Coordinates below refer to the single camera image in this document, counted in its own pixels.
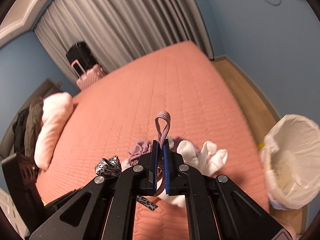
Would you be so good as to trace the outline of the purple cloth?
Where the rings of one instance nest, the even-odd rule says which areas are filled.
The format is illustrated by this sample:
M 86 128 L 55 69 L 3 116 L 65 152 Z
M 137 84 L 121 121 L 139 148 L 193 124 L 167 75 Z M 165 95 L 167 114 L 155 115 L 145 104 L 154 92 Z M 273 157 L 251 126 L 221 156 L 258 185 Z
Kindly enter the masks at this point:
M 167 136 L 167 139 L 169 141 L 169 148 L 174 151 L 177 150 L 179 143 L 183 140 L 180 137 L 172 138 L 170 135 Z M 133 148 L 129 150 L 129 158 L 123 163 L 130 166 L 136 165 L 141 155 L 150 153 L 152 151 L 152 145 L 153 143 L 148 140 L 137 141 Z

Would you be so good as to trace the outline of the white lined trash bin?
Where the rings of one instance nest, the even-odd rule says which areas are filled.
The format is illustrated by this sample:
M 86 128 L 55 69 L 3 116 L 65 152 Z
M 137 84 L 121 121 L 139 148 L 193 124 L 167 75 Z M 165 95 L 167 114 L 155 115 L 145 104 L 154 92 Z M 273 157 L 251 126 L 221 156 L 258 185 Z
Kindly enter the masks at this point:
M 285 115 L 264 137 L 260 159 L 275 209 L 300 209 L 319 194 L 319 126 L 314 121 Z

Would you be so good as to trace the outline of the leopard print ribbon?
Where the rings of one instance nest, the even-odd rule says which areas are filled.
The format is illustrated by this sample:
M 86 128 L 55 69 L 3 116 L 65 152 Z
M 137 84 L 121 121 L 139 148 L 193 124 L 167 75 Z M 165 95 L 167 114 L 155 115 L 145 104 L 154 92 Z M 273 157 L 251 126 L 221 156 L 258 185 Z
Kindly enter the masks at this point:
M 118 156 L 114 156 L 110 159 L 103 158 L 95 167 L 95 173 L 98 176 L 105 176 L 106 178 L 111 178 L 119 176 L 121 172 L 123 172 L 130 166 L 131 165 L 128 160 L 124 160 L 121 163 Z M 147 198 L 143 196 L 137 196 L 136 201 L 144 207 L 147 207 L 151 211 L 155 211 L 158 208 L 158 206 L 155 203 L 149 201 Z

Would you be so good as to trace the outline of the white sock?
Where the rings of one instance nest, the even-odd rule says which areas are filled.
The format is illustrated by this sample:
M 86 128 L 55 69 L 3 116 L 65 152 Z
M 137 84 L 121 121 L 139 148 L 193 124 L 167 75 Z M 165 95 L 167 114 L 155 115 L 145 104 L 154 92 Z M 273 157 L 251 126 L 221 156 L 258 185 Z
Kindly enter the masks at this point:
M 167 139 L 170 149 L 181 154 L 185 164 L 198 169 L 205 176 L 211 177 L 227 162 L 228 151 L 218 150 L 217 145 L 211 141 L 206 141 L 199 149 L 188 140 L 178 140 L 175 143 L 169 135 Z

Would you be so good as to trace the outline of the dark wooden nightstand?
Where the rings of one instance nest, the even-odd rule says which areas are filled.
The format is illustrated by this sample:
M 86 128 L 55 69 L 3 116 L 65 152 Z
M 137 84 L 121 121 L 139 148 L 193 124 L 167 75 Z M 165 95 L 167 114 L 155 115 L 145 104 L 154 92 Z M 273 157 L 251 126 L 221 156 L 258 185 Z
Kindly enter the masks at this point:
M 46 211 L 36 187 L 31 159 L 15 153 L 2 161 L 4 178 L 20 217 L 30 233 L 46 218 Z

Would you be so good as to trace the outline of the pink pillow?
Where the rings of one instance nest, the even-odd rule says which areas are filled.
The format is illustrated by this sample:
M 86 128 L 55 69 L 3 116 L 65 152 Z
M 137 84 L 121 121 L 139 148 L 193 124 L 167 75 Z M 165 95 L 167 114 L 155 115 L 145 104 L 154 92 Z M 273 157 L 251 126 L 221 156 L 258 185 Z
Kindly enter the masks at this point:
M 73 111 L 73 98 L 67 92 L 55 93 L 43 100 L 42 126 L 34 153 L 39 169 L 48 170 L 57 142 Z

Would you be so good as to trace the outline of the dark jacket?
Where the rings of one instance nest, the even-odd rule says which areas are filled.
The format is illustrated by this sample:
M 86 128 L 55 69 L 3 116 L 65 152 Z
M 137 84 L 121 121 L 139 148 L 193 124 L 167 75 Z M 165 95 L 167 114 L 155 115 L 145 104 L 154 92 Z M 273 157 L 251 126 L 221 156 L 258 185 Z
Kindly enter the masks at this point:
M 12 125 L 14 133 L 14 152 L 25 155 L 34 161 L 36 142 L 42 127 L 43 98 L 31 100 L 28 108 L 18 113 L 17 120 Z

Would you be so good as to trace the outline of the orange quilted bed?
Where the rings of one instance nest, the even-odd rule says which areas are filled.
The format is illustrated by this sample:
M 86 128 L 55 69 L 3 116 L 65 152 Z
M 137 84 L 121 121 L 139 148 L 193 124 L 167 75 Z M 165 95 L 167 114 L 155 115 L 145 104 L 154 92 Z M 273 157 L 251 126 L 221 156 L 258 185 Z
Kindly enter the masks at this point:
M 106 75 L 73 98 L 74 112 L 54 147 L 49 168 L 37 179 L 49 203 L 95 177 L 103 158 L 129 157 L 139 140 L 157 139 L 155 117 L 171 116 L 178 144 L 213 142 L 228 152 L 220 173 L 264 210 L 269 209 L 264 172 L 248 124 L 223 78 L 192 42 L 143 56 Z

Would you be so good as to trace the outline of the pink hard suitcase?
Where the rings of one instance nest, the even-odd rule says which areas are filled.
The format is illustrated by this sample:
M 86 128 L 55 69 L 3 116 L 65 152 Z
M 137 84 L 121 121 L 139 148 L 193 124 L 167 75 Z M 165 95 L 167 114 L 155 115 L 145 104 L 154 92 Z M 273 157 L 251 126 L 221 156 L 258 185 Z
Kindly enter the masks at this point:
M 103 68 L 99 64 L 95 64 L 92 68 L 84 70 L 80 62 L 78 60 L 74 60 L 71 63 L 71 67 L 78 76 L 76 85 L 81 91 L 89 88 L 106 75 Z

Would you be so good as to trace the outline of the black suitcase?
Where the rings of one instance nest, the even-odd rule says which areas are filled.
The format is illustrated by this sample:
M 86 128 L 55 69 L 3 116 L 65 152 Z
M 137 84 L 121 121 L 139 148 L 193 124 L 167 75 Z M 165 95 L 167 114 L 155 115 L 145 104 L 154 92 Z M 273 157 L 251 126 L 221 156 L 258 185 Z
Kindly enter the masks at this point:
M 69 51 L 67 51 L 66 57 L 77 77 L 85 74 L 98 63 L 84 41 L 76 42 L 72 45 Z

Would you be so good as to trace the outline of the grey pleated curtain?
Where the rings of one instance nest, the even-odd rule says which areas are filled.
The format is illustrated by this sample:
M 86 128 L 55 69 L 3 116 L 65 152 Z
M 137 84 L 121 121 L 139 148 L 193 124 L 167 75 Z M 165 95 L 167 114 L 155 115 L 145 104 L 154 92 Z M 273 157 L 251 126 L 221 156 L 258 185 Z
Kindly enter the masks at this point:
M 195 0 L 52 0 L 34 31 L 72 82 L 77 77 L 66 54 L 77 42 L 85 42 L 108 73 L 183 41 L 214 57 Z

